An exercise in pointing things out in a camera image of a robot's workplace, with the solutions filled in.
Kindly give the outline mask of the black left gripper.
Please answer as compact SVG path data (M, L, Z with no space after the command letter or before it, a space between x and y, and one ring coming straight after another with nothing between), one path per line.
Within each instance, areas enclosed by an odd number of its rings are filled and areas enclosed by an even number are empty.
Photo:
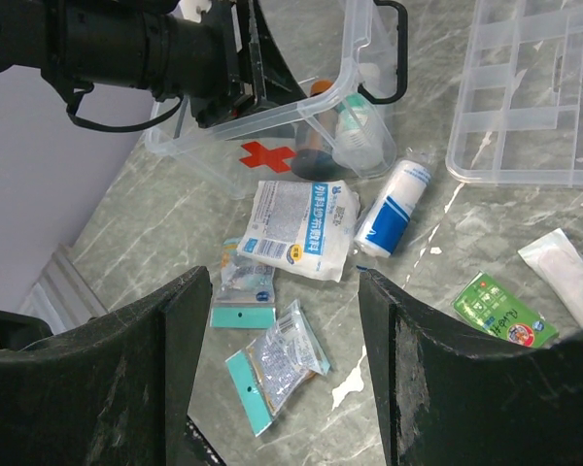
M269 30L259 1L248 8L254 115L307 97ZM147 90L158 102L188 99L202 127L239 117L232 4L215 1L198 22L175 1L0 1L0 73L34 69L82 128L98 123L78 110L96 85Z

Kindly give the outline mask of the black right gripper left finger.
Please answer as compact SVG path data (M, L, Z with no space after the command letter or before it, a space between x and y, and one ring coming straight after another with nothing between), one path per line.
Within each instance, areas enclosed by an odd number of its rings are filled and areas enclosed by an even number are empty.
M0 465L208 465L189 418L212 285L192 268L50 335L0 311Z

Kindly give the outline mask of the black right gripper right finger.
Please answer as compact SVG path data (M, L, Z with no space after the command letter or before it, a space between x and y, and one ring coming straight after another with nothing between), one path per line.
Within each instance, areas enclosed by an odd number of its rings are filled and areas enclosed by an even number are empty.
M484 334L360 274L390 465L583 465L583 330L545 349Z

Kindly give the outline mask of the clear plastic medicine box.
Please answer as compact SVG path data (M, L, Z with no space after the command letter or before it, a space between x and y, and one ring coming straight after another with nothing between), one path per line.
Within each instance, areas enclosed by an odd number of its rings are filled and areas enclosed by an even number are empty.
M234 199L251 196L261 181L303 180L292 172L295 134L306 121L331 139L315 116L337 110L358 93L382 123L383 161L373 170L343 166L340 179L370 179L396 159L389 107L407 89L408 13L398 1L259 1L269 30L307 97L254 115L202 128L190 102L154 106L166 120L144 135L147 150L169 157ZM326 92L310 96L315 81L330 80Z

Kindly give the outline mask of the brown syrup bottle orange cap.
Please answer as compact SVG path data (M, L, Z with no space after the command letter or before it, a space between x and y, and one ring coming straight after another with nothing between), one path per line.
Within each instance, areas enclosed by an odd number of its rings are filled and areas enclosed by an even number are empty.
M330 80L315 81L311 85L310 96L320 95L332 86ZM339 114L335 109L322 112L315 116L317 123L334 139ZM291 161L291 171L312 182L331 182L340 177L343 167L332 157L333 146L325 136L306 121L298 124L295 134L295 157Z

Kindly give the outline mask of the white plastic medicine bottle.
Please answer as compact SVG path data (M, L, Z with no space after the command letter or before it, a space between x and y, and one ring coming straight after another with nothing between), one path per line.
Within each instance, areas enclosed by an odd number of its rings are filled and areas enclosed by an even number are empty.
M369 171L383 161L383 131L375 107L358 93L349 95L339 112L334 161L347 169Z

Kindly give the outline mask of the white gauze dressing packet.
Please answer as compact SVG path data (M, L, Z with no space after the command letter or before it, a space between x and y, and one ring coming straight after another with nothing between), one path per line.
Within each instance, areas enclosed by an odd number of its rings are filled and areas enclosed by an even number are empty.
M359 196L343 181L261 181L237 252L307 279L338 283L359 213Z

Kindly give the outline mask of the clear bandage bag teal header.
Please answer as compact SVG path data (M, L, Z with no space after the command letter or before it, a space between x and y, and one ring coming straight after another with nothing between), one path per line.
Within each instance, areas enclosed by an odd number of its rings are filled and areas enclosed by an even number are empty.
M298 299L225 365L257 437L303 383L331 368Z

